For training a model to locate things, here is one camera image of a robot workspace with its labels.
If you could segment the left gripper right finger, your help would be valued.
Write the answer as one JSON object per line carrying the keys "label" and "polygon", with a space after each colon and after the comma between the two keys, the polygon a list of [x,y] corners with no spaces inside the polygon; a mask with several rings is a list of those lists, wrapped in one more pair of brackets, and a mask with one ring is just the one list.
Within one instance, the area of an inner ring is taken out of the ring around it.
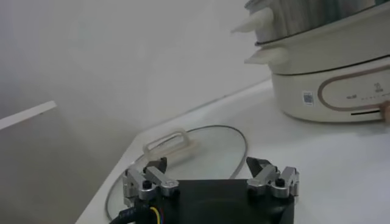
{"label": "left gripper right finger", "polygon": [[295,167],[286,166],[282,171],[266,159],[246,158],[252,178],[246,181],[249,191],[256,196],[271,194],[275,198],[299,196],[300,173]]}

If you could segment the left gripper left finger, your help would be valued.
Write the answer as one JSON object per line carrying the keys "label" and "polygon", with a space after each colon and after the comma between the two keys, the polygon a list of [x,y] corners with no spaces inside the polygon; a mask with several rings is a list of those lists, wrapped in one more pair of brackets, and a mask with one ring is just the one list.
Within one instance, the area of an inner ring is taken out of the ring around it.
{"label": "left gripper left finger", "polygon": [[152,201],[157,197],[176,197],[179,192],[179,181],[168,177],[165,172],[168,166],[166,157],[149,161],[141,170],[136,167],[126,169],[122,175],[124,204],[135,205],[136,201]]}

